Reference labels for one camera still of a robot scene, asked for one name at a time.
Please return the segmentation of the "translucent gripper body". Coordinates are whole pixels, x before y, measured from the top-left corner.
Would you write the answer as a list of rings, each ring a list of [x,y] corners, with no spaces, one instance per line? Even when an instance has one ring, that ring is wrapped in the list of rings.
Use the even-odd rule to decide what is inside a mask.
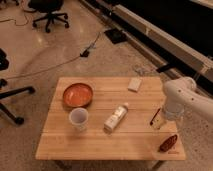
[[[162,111],[159,111],[153,121],[153,129],[158,132],[176,132],[177,126],[183,123],[183,118],[177,118],[173,121],[167,120]]]

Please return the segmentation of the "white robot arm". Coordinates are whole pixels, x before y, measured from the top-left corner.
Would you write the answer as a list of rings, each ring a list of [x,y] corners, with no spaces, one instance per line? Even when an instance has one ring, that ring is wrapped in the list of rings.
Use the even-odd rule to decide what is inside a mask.
[[[213,124],[213,99],[196,92],[197,84],[191,77],[181,77],[167,81],[162,86],[165,101],[155,116],[158,121],[150,122],[154,130],[160,130],[169,121],[183,124],[185,108],[195,111],[200,117]]]

